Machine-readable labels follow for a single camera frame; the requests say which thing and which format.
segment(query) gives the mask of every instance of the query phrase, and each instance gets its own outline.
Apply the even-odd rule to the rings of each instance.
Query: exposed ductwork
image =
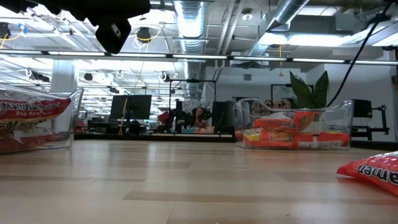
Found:
[[[177,26],[180,37],[202,38],[205,34],[207,2],[201,1],[175,1],[175,12],[177,13]],[[205,43],[200,40],[181,40],[181,51],[184,54],[203,54]],[[204,64],[201,62],[184,62],[186,79],[205,79]],[[199,98],[198,91],[202,86],[198,84],[187,84],[190,98]]]
[[[259,40],[253,45],[246,55],[253,57],[259,57],[263,55],[269,46],[264,43],[265,39],[267,38],[266,34],[271,29],[281,25],[288,24],[289,27],[289,24],[293,18],[309,1],[310,0],[280,0],[277,9],[273,12],[273,18],[268,23],[264,35],[259,38]]]

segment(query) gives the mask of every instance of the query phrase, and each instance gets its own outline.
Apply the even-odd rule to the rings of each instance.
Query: pipe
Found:
[[[290,23],[309,1],[310,0],[281,0],[275,10],[274,18],[270,22],[266,32],[259,38],[246,55],[251,57],[262,56],[269,47],[268,44],[264,43],[267,39],[267,33],[279,25]]]
[[[242,13],[242,9],[243,9],[243,1],[240,1],[238,4],[238,9],[236,10],[234,21],[231,25],[231,28],[228,33],[228,37],[227,37],[225,45],[224,45],[223,55],[226,53],[226,51],[228,50],[229,44],[231,43],[232,36],[234,35],[234,32],[235,32],[236,24],[238,23],[238,20],[239,20],[239,15]]]
[[[229,22],[231,20],[231,16],[232,16],[232,13],[233,13],[233,10],[234,10],[234,6],[235,6],[234,2],[232,2],[232,1],[229,2],[228,14],[226,15],[225,23],[223,25],[223,30],[221,31],[221,35],[220,35],[220,40],[218,41],[217,51],[215,53],[217,55],[220,54],[221,47],[223,46],[224,38],[225,38],[225,35],[226,35],[226,31],[228,30],[228,26],[229,26]]]
[[[207,2],[200,1],[175,1],[174,8],[177,13],[177,27],[180,37],[203,38],[205,35],[205,21]],[[181,50],[184,54],[203,54],[205,43],[197,40],[180,41]],[[203,80],[205,74],[203,64],[198,62],[184,62],[184,73],[186,79]],[[197,85],[187,85],[188,96],[199,98]]]

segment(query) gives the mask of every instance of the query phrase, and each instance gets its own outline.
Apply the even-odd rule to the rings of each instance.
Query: transparent acrylic container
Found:
[[[322,109],[272,109],[257,98],[234,104],[235,136],[246,148],[347,149],[353,102]]]
[[[0,84],[0,152],[71,147],[82,96]]]

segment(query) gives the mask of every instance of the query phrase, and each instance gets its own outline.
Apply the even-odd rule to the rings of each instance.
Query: ceiling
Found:
[[[206,20],[206,54],[214,54],[221,35],[223,26],[223,13],[227,10],[229,1],[216,0],[208,6]],[[228,47],[227,54],[231,52],[244,52],[250,49],[257,40],[257,26],[261,20],[261,15],[277,7],[278,0],[243,0],[244,7],[251,10],[252,19],[245,21],[239,18],[234,30],[233,39]],[[310,1],[299,14],[301,15],[320,15],[332,16],[337,11],[352,13],[352,10],[361,7],[368,10],[380,6],[382,1]],[[62,11],[58,16],[51,14],[44,6],[29,9],[28,12],[15,14],[5,8],[0,7],[0,22],[10,23],[11,37],[17,36],[21,32],[21,26],[25,27],[25,34],[13,40],[6,41],[3,49],[26,49],[26,50],[72,50],[72,51],[104,51],[100,43],[95,38],[97,27],[93,27],[89,21],[80,22],[69,12]],[[132,25],[131,35],[122,48],[122,52],[162,52],[180,53],[180,43],[173,40],[178,37],[178,29],[175,23],[175,13],[172,11],[151,10],[150,13],[142,17],[129,19]],[[156,35],[148,45],[137,44],[135,33],[140,27],[149,27],[152,36]],[[283,45],[280,48],[269,47],[267,54],[279,57],[313,57],[313,58],[353,58],[358,51],[357,47],[308,47],[297,45]],[[361,55],[363,59],[375,59],[382,55],[379,47],[366,47]],[[213,74],[212,66],[214,62],[206,62],[207,73]],[[0,58],[0,79],[4,83],[35,83],[26,76],[26,69],[35,70],[51,77],[52,59],[29,59],[29,58]],[[80,68],[79,82],[84,85],[98,84],[84,80],[87,72],[104,72],[114,75],[114,83],[117,85],[133,86],[136,82],[147,86],[168,86],[159,80],[159,74],[166,72],[174,78],[185,78],[184,66],[182,62],[138,62],[138,61],[110,61],[110,60],[75,60],[75,65]],[[317,66],[307,63],[286,63],[284,68],[296,68],[297,71],[306,72]],[[269,68],[279,68],[279,62],[270,62]],[[122,78],[116,78],[116,74],[121,71]],[[225,76],[226,71],[221,74],[220,84],[239,85],[240,82],[231,81]],[[251,72],[254,76],[262,72]],[[178,86],[184,89],[184,83]],[[167,95],[168,90],[147,90],[153,95]],[[107,89],[91,88],[87,91],[90,95],[110,95]],[[183,96],[184,91],[178,90],[177,96]]]

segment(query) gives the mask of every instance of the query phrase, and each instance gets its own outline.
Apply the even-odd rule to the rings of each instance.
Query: black cable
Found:
[[[361,48],[359,48],[358,53],[356,53],[356,55],[355,55],[355,57],[354,57],[354,60],[351,62],[351,65],[349,65],[349,68],[348,68],[348,70],[347,70],[347,73],[346,73],[346,75],[344,76],[343,82],[341,83],[339,89],[337,90],[337,93],[336,93],[335,97],[333,97],[333,99],[331,99],[331,101],[328,103],[327,106],[330,106],[330,105],[336,100],[337,96],[340,94],[341,89],[343,88],[344,84],[345,84],[346,81],[347,81],[347,78],[348,78],[349,73],[350,73],[351,70],[353,69],[356,60],[358,59],[359,55],[361,54],[362,50],[364,49],[364,47],[365,47],[365,45],[366,45],[366,42],[369,40],[370,36],[372,36],[373,31],[375,30],[375,28],[376,28],[377,25],[379,24],[380,20],[386,15],[386,12],[387,12],[387,10],[390,8],[391,5],[392,5],[392,2],[389,2],[389,3],[387,4],[387,6],[384,8],[383,12],[382,12],[381,14],[377,15],[377,16],[378,16],[377,21],[374,23],[374,25],[372,26],[371,30],[369,31],[369,33],[367,34],[367,36],[366,36],[365,39],[363,40],[363,43],[362,43],[362,45],[361,45]]]

